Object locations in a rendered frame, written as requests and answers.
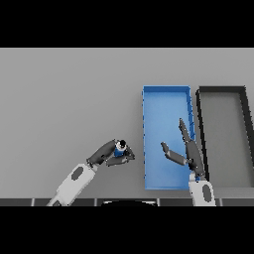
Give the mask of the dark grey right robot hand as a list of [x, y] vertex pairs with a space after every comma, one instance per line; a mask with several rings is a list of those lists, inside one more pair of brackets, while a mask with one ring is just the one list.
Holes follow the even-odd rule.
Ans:
[[179, 129], [182, 133], [183, 141], [186, 147], [186, 154], [180, 155], [177, 152], [169, 149], [169, 146], [162, 142], [161, 146], [165, 157], [181, 166], [188, 165], [191, 171], [197, 178], [205, 177], [203, 161], [200, 155], [199, 148], [194, 139], [189, 135], [188, 129], [183, 119], [179, 120]]

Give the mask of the dark grey bin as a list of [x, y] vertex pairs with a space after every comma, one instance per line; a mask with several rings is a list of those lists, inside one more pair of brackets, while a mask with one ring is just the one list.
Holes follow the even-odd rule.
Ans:
[[216, 188], [254, 188], [254, 129], [245, 86], [195, 93], [206, 178]]

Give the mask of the blue bin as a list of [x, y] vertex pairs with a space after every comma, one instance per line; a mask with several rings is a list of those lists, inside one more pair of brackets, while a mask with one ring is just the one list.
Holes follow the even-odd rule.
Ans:
[[184, 156], [186, 147], [179, 128], [180, 119], [195, 139], [192, 113], [191, 88], [188, 85], [144, 85], [143, 106], [143, 153], [145, 189], [187, 190], [190, 169], [165, 157], [161, 143]]

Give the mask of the blue pipe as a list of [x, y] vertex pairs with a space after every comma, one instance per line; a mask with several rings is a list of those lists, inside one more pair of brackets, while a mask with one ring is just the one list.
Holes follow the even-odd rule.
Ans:
[[126, 149], [127, 149], [126, 141], [125, 140], [118, 141], [115, 145], [114, 156], [115, 157], [123, 156]]

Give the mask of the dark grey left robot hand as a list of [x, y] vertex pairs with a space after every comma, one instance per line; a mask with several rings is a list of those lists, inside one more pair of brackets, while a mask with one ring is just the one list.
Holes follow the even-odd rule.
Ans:
[[94, 166], [101, 165], [102, 163], [106, 163], [107, 167], [122, 165], [128, 163], [131, 160], [135, 159], [135, 155], [131, 148], [127, 145], [127, 149], [125, 153], [121, 157], [114, 156], [114, 150], [116, 143], [120, 140], [111, 140], [105, 143], [102, 147], [97, 149], [95, 153], [86, 159], [87, 164], [93, 168]]

